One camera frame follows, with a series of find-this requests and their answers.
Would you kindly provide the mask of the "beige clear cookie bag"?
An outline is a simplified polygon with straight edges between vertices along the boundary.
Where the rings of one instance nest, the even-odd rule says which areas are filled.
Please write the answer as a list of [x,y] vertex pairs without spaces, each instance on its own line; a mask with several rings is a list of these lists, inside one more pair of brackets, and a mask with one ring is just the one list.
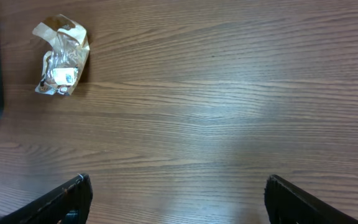
[[48,42],[52,48],[43,57],[41,81],[35,91],[45,95],[70,96],[90,53],[86,29],[59,14],[43,20],[32,34]]

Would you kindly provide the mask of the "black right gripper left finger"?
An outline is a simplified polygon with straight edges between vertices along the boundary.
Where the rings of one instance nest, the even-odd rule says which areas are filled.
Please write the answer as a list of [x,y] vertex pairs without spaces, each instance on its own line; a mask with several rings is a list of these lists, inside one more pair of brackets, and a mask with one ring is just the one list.
[[0,217],[0,224],[86,224],[93,199],[88,174],[79,174],[26,206]]

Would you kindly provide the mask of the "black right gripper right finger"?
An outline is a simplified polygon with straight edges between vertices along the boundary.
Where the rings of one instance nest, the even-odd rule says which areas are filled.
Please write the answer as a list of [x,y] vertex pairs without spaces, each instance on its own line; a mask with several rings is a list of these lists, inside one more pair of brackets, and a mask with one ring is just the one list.
[[271,224],[358,224],[278,175],[267,179],[264,203]]

